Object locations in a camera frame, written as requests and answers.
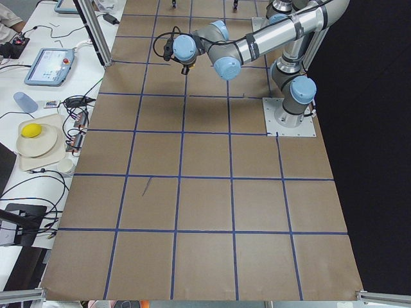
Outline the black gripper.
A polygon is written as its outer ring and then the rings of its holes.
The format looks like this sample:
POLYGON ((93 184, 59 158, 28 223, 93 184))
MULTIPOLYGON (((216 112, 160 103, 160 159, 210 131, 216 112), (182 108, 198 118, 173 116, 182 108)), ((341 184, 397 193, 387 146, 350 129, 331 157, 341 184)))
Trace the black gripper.
POLYGON ((194 68, 195 63, 180 63, 182 65, 182 71, 190 71, 192 68, 194 68))

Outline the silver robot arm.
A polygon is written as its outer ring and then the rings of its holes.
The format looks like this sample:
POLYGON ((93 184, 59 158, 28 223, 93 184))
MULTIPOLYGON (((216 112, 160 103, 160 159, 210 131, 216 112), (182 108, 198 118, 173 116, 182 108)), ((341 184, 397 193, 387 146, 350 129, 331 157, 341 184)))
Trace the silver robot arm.
POLYGON ((267 23, 271 23, 281 14, 289 15, 307 7, 309 0, 269 0, 266 7, 267 23))
POLYGON ((230 40, 225 23, 217 20, 192 33, 176 29, 164 47, 166 61, 182 64, 187 74, 197 57, 206 54, 217 75, 236 78, 244 64, 285 46, 277 68, 281 74, 299 73, 306 50, 347 10, 349 1, 270 1, 260 29, 230 40))

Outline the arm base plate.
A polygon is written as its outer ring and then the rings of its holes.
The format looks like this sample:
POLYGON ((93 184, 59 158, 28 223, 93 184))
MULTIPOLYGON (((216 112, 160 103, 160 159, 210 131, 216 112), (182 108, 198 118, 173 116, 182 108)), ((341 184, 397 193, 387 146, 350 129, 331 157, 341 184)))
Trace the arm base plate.
POLYGON ((316 137, 311 110, 300 115, 291 115, 283 108, 283 98, 263 98, 263 111, 268 136, 316 137))
POLYGON ((251 25, 252 25, 252 31, 255 32, 269 25, 269 20, 266 17, 252 17, 251 25))

